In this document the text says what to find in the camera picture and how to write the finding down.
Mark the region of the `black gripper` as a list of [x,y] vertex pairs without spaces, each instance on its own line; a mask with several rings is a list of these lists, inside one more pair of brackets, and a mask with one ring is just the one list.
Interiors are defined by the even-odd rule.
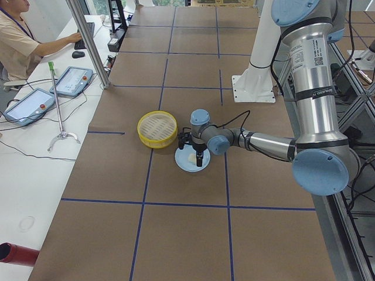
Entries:
[[196,151],[196,166],[202,167],[203,165],[203,152],[206,150],[206,144],[205,143],[197,143],[193,141],[193,149]]

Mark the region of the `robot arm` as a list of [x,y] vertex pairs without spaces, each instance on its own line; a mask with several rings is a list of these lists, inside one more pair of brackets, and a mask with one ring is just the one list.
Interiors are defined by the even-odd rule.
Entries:
[[274,1],[271,17],[289,46],[300,135],[279,138],[244,128],[221,129],[203,109],[190,117],[190,143],[201,166],[203,152],[224,154],[238,146],[291,162],[295,181],[306,191],[329,196],[358,175],[360,160],[338,127],[328,46],[345,29],[346,1]]

